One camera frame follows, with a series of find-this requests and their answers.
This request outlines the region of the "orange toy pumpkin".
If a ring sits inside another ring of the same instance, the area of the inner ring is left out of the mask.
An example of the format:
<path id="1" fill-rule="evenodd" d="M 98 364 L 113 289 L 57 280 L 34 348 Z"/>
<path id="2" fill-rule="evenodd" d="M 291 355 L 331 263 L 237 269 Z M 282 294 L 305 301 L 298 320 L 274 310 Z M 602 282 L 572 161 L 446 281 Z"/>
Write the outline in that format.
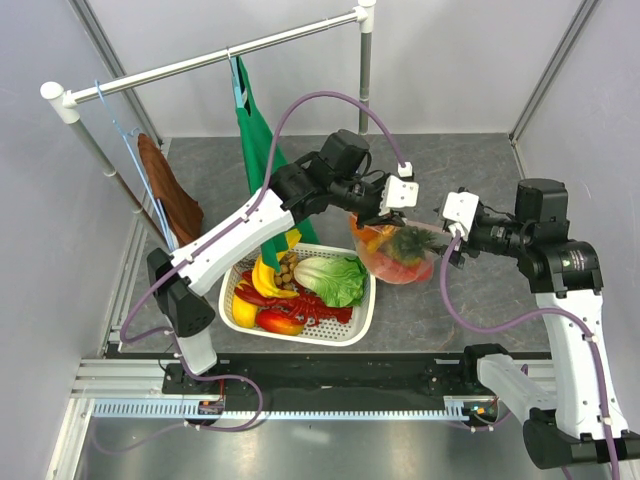
<path id="1" fill-rule="evenodd" d="M 359 228 L 355 216 L 349 219 L 349 225 L 352 236 L 356 241 L 362 242 L 366 251 L 370 254 L 377 252 L 398 230 L 393 225 L 363 226 Z"/>

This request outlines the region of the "toy watermelon slice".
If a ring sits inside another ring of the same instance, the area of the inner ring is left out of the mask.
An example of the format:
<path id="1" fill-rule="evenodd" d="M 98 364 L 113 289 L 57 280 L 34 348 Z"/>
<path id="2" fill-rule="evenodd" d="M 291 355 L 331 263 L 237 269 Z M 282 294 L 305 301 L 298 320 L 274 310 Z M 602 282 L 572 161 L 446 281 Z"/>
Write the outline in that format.
<path id="1" fill-rule="evenodd" d="M 416 277 L 429 265 L 426 261 L 421 261 L 407 266 L 384 255 L 373 255 L 364 264 L 376 278 L 395 285 L 416 282 Z"/>

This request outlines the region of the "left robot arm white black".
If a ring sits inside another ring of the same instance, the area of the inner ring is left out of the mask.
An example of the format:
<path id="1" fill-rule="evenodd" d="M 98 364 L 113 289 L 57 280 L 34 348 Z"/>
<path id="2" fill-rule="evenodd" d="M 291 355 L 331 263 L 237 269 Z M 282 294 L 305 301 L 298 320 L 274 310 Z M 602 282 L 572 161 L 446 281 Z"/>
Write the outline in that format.
<path id="1" fill-rule="evenodd" d="M 278 168 L 245 205 L 197 240 L 170 255 L 149 255 L 153 297 L 172 327 L 185 382 L 196 392 L 211 392 L 220 378 L 208 332 L 215 311 L 204 296 L 236 262 L 330 206 L 356 214 L 364 225 L 394 225 L 400 209 L 415 205 L 410 162 L 401 159 L 397 173 L 368 182 L 370 162 L 366 140 L 341 129 L 320 150 Z"/>

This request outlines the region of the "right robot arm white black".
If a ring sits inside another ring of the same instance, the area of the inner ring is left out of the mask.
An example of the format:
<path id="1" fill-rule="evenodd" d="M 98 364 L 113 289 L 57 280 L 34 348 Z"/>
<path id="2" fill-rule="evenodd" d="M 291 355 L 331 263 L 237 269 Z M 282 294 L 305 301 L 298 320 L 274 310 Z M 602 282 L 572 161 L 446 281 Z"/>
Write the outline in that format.
<path id="1" fill-rule="evenodd" d="M 450 192 L 440 209 L 452 241 L 444 252 L 440 292 L 446 309 L 463 327 L 453 306 L 447 267 L 480 253 L 510 257 L 527 279 L 536 309 L 504 324 L 484 328 L 493 334 L 541 318 L 553 361 L 556 392 L 549 394 L 494 345 L 458 368 L 467 392 L 486 388 L 522 426 L 532 462 L 540 469 L 578 464 L 608 464 L 621 476 L 620 464 L 639 457 L 639 436 L 630 430 L 616 398 L 603 338 L 603 279 L 594 247 L 569 236 L 568 192 L 564 183 L 531 178 L 520 181 L 515 209 L 499 214 L 465 189 Z"/>

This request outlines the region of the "clear pink zip top bag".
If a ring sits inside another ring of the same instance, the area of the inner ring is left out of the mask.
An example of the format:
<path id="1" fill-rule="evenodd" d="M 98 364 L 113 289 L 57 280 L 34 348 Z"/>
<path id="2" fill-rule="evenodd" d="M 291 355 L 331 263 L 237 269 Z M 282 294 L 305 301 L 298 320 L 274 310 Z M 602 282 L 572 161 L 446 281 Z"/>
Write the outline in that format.
<path id="1" fill-rule="evenodd" d="M 406 220 L 403 226 L 359 228 L 351 214 L 348 223 L 357 256 L 372 275 L 388 284 L 431 280 L 448 243 L 448 235 L 439 227 L 422 222 Z"/>

